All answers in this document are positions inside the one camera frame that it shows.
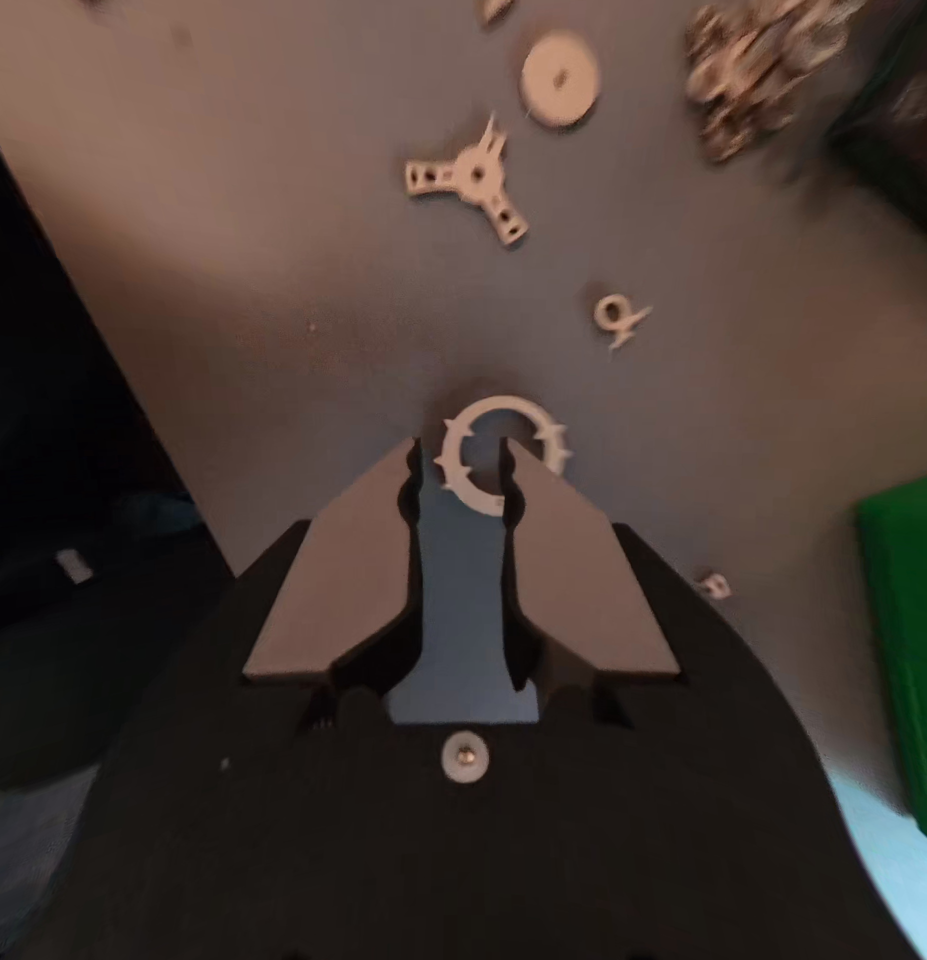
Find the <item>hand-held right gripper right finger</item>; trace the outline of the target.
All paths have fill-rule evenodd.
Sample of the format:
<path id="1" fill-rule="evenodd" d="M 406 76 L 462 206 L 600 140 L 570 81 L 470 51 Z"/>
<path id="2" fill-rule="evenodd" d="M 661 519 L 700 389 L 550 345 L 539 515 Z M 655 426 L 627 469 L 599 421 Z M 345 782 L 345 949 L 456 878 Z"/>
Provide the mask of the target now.
<path id="1" fill-rule="evenodd" d="M 501 442 L 503 648 L 515 690 L 681 673 L 613 523 L 517 441 Z"/>

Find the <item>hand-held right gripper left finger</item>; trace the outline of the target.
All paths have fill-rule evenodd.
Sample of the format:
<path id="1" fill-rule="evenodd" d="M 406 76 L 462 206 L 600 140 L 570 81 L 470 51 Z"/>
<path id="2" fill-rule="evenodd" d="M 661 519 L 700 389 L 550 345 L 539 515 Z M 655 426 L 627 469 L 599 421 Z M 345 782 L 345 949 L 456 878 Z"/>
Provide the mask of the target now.
<path id="1" fill-rule="evenodd" d="M 400 440 L 309 524 L 242 667 L 249 682 L 392 687 L 408 666 L 371 680 L 367 668 L 420 599 L 421 457 Z"/>

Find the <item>wooden clover-shaped model assembly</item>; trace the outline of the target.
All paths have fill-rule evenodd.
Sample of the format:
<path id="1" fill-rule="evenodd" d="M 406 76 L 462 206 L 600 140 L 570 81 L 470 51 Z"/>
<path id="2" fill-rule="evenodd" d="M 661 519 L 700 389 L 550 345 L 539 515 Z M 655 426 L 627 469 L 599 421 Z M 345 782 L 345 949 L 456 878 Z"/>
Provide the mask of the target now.
<path id="1" fill-rule="evenodd" d="M 845 49 L 866 1 L 700 6 L 684 34 L 684 95 L 703 158 L 717 166 L 784 130 L 801 88 Z"/>

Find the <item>person's dark clothing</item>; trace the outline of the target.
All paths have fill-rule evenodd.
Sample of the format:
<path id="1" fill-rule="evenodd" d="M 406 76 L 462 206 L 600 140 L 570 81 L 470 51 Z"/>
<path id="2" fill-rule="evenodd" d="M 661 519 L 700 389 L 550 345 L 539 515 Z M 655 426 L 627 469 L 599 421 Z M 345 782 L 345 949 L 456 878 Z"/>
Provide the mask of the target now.
<path id="1" fill-rule="evenodd" d="M 97 763 L 232 582 L 0 150 L 0 790 Z"/>

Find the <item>green plastic bin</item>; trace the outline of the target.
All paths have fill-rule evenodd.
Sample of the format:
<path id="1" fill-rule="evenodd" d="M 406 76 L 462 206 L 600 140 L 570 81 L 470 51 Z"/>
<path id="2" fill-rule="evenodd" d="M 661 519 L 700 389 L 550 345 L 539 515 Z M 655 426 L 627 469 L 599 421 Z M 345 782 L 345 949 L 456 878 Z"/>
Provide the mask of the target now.
<path id="1" fill-rule="evenodd" d="M 927 476 L 861 500 L 855 528 L 894 748 L 927 836 Z"/>

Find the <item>three-armed wooden part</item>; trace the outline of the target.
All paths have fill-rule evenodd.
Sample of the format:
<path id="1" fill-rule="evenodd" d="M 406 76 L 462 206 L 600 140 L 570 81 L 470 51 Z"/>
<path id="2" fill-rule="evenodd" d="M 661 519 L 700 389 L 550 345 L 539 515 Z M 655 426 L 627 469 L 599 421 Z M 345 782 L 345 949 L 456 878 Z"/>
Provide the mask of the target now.
<path id="1" fill-rule="evenodd" d="M 451 160 L 407 160 L 403 168 L 407 196 L 453 195 L 480 210 L 505 247 L 523 240 L 529 223 L 507 195 L 503 162 L 507 133 L 494 113 L 478 141 Z"/>

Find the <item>small round wooden disc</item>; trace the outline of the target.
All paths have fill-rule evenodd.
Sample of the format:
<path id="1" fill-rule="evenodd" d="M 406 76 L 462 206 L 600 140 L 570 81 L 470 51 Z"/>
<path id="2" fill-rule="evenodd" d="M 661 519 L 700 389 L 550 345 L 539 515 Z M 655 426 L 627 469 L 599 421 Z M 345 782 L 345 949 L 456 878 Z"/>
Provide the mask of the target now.
<path id="1" fill-rule="evenodd" d="M 543 34 L 523 62 L 519 90 L 529 116 L 542 126 L 577 126 L 602 91 L 600 65 L 590 43 L 571 30 Z"/>

